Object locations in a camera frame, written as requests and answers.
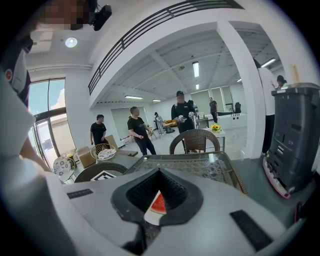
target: sky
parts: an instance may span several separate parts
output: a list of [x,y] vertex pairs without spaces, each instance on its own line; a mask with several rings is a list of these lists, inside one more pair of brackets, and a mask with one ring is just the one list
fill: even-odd
[[30,85],[29,112],[33,115],[48,111],[48,87],[49,110],[65,107],[65,80],[51,80],[37,82]]

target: railing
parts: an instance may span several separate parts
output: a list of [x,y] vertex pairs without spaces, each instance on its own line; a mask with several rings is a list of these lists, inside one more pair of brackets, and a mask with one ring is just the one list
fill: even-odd
[[103,58],[88,85],[90,95],[95,89],[101,76],[106,72],[112,62],[114,62],[119,54],[121,54],[129,45],[144,33],[175,17],[196,11],[216,8],[242,9],[242,7],[233,0],[189,0],[171,5],[145,18],[121,37]]

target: person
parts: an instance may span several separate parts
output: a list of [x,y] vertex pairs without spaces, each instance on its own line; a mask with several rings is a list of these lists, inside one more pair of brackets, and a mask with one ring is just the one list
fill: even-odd
[[140,112],[136,106],[130,108],[132,118],[128,120],[128,130],[130,135],[134,137],[135,142],[138,144],[143,156],[147,155],[147,149],[152,155],[156,155],[155,147],[151,140],[148,138],[146,130],[152,136],[152,130],[145,124],[141,117]]
[[197,105],[191,99],[188,101],[188,104],[190,104],[190,106],[192,108],[194,108],[194,115],[195,115],[195,117],[197,117],[198,116],[198,112],[199,112]]
[[161,135],[165,134],[164,125],[163,125],[164,121],[162,120],[161,115],[159,115],[157,112],[155,112],[154,115],[155,115],[155,120],[157,122],[157,127],[159,129],[159,134]]
[[271,91],[274,91],[277,88],[277,81],[269,69],[267,69],[266,67],[261,67],[260,63],[255,59],[253,59],[253,61],[260,76],[264,95],[265,129],[262,146],[262,155],[264,156],[271,146],[272,136],[274,132],[275,98],[271,95]]
[[276,90],[280,90],[287,83],[287,80],[285,80],[282,75],[278,75],[276,81],[278,82],[278,87],[275,88]]
[[185,102],[185,94],[183,91],[176,92],[176,104],[171,108],[171,118],[178,123],[179,133],[194,129],[193,117],[195,109],[193,106]]
[[210,113],[212,115],[213,121],[215,123],[218,123],[218,115],[217,115],[217,102],[215,100],[212,99],[212,97],[209,98],[210,103]]
[[103,114],[98,114],[96,116],[96,122],[94,122],[93,124],[91,124],[91,128],[90,128],[90,141],[91,141],[91,145],[99,145],[99,144],[107,144],[107,148],[110,149],[109,146],[109,142],[106,140],[105,136],[106,136],[106,126],[103,123],[105,120],[105,117]]
[[[21,155],[39,164],[44,171],[51,172],[46,163],[36,154],[28,137],[28,131],[35,122],[35,118],[28,113],[29,90],[31,79],[26,67],[26,54],[33,45],[30,34],[36,29],[80,29],[82,24],[87,24],[97,7],[97,0],[52,0],[47,1],[33,16],[20,33],[15,37],[10,47],[4,53],[1,61],[1,94],[5,95],[5,101],[1,102],[1,109],[10,109],[15,113],[15,118],[20,121],[16,125],[11,122],[11,129],[3,125],[3,131],[10,131],[11,135],[6,136],[7,141],[2,142],[3,156]],[[5,117],[1,116],[1,123],[4,124]],[[13,132],[12,127],[19,129]]]

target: black chair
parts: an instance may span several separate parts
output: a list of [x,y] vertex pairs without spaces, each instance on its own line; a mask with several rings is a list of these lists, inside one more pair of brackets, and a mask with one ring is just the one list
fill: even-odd
[[113,162],[97,163],[83,170],[78,175],[78,177],[76,177],[74,183],[89,182],[94,176],[98,175],[102,171],[108,171],[108,170],[113,170],[121,174],[124,174],[128,170],[128,168],[121,164],[113,163]]
[[175,154],[175,148],[177,144],[184,139],[185,153],[192,150],[202,150],[206,152],[206,140],[210,140],[213,143],[214,150],[220,151],[220,144],[217,137],[210,131],[204,129],[191,129],[187,130],[173,139],[170,144],[170,155]]

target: black pants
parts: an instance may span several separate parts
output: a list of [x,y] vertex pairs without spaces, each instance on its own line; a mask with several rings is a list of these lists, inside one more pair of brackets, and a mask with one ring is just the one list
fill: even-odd
[[143,156],[147,155],[147,149],[152,155],[156,155],[155,147],[149,138],[136,140],[135,142],[138,144]]
[[262,153],[267,153],[267,151],[271,146],[272,135],[274,133],[274,125],[275,125],[275,115],[274,114],[266,115]]
[[214,121],[215,123],[218,123],[217,112],[211,112],[211,115],[212,115],[213,121]]

